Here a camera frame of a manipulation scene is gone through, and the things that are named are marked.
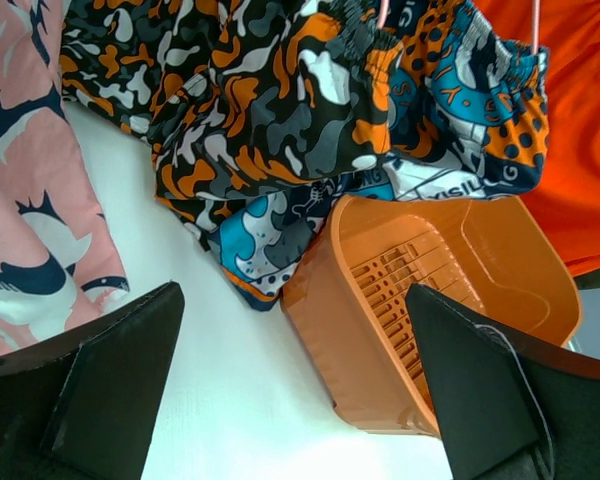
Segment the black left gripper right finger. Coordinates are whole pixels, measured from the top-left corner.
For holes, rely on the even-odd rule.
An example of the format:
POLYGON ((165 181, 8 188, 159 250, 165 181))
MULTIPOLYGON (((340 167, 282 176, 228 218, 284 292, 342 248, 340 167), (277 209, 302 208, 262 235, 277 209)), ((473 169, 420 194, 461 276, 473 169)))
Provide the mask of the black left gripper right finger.
POLYGON ((455 479, 600 479, 600 360, 415 284, 405 297, 455 479))

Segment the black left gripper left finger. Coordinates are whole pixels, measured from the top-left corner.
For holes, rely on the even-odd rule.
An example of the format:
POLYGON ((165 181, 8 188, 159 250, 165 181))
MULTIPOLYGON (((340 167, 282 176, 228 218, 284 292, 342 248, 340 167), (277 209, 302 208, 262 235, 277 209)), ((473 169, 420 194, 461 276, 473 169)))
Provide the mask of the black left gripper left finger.
POLYGON ((0 356, 0 479, 138 479, 183 318, 165 283, 0 356))

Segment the bright orange shorts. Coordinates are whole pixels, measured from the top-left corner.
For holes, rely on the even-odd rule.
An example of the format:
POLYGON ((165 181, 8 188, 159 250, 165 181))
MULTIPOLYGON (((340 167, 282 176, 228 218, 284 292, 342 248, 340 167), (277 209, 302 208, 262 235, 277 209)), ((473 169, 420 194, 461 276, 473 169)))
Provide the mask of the bright orange shorts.
POLYGON ((544 1, 550 146, 522 199, 575 277, 600 270, 600 1, 544 1))

